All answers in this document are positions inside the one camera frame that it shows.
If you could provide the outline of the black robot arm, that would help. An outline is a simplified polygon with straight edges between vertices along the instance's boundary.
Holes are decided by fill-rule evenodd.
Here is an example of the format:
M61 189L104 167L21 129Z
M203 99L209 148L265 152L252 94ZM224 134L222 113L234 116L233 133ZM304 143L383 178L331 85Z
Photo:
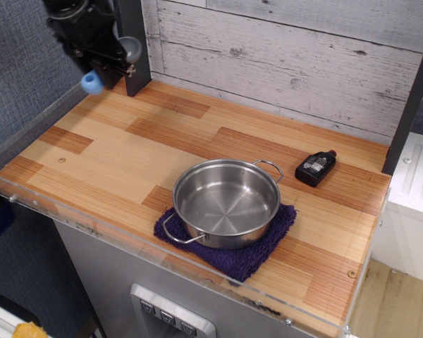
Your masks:
M134 37L115 35L115 10L108 1L45 1L44 7L47 25L84 73L85 92L96 95L133 76L142 45Z

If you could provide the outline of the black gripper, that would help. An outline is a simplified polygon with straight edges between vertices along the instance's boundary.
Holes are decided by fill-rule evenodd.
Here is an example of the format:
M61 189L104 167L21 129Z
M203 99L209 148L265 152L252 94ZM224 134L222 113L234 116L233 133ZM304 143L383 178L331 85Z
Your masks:
M49 6L48 26L64 51L86 73L94 70L106 89L113 89L122 74L110 64L124 65L114 34L116 12L110 6Z

